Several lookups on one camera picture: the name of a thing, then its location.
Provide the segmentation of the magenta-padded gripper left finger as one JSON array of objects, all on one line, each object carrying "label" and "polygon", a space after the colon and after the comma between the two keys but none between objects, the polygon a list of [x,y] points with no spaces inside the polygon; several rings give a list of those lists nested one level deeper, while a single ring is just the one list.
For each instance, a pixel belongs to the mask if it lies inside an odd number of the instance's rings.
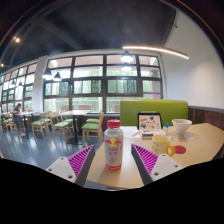
[{"label": "magenta-padded gripper left finger", "polygon": [[47,171],[65,180],[83,186],[95,156],[95,147],[90,145],[70,157],[60,157]]}]

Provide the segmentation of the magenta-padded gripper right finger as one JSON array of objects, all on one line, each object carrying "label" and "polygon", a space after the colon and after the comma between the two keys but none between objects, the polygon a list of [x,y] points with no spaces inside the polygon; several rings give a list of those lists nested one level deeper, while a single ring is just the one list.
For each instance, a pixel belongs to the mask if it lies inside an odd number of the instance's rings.
[{"label": "magenta-padded gripper right finger", "polygon": [[182,169],[182,166],[166,153],[157,155],[136,144],[131,145],[131,154],[136,162],[144,185]]}]

